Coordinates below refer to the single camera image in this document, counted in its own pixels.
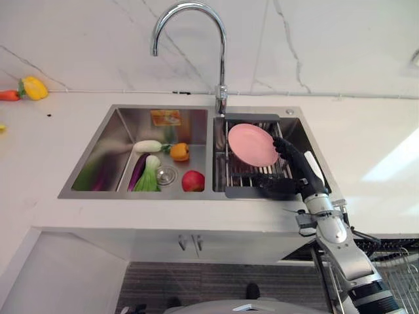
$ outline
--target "cabinet door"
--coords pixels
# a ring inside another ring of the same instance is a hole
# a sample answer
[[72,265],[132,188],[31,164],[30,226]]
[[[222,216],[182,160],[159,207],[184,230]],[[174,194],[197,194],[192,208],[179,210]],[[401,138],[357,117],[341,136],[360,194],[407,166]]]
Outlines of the cabinet door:
[[262,232],[196,232],[200,262],[275,264],[311,238]]
[[190,232],[136,230],[130,258],[132,262],[196,262],[197,258]]

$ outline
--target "carrot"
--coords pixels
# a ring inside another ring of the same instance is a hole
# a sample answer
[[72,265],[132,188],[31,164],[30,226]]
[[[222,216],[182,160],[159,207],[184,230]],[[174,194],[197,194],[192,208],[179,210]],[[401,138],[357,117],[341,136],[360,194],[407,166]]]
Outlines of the carrot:
[[17,90],[5,90],[0,92],[0,100],[16,101],[19,99],[20,97]]

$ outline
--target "pink plate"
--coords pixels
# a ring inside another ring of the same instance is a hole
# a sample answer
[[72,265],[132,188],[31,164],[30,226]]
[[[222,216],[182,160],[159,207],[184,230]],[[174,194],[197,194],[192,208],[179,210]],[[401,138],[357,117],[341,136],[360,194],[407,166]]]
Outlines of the pink plate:
[[237,124],[228,133],[228,144],[233,153],[255,167],[267,167],[278,160],[273,142],[269,133],[252,124]]

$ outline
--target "faucet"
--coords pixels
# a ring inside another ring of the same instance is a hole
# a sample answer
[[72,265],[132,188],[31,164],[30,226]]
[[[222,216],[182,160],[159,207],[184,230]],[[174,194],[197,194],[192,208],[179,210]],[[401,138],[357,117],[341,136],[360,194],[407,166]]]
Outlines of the faucet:
[[225,49],[226,49],[226,32],[224,28],[224,24],[221,21],[218,14],[205,3],[198,2],[198,1],[182,1],[179,2],[170,8],[168,8],[164,13],[158,18],[155,28],[153,29],[153,33],[151,35],[151,55],[157,56],[158,50],[158,37],[167,23],[167,21],[177,13],[184,11],[184,10],[197,10],[207,14],[218,26],[218,30],[220,32],[221,37],[221,53],[220,53],[220,81],[219,84],[215,87],[215,98],[216,98],[216,109],[217,112],[221,115],[225,114],[225,109],[227,106],[227,86],[224,82],[224,75],[225,75]]

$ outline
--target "countertop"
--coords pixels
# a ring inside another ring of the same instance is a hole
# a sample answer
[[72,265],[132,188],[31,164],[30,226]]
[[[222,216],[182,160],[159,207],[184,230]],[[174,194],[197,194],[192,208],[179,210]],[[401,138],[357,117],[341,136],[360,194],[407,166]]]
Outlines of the countertop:
[[[0,135],[0,274],[31,227],[296,232],[294,214],[273,201],[57,198],[112,104],[214,103],[214,96],[106,93],[0,103],[0,123],[7,126]],[[352,225],[376,235],[418,237],[419,152],[406,139],[417,139],[419,101],[230,96],[228,106],[235,105],[300,107],[348,200]]]

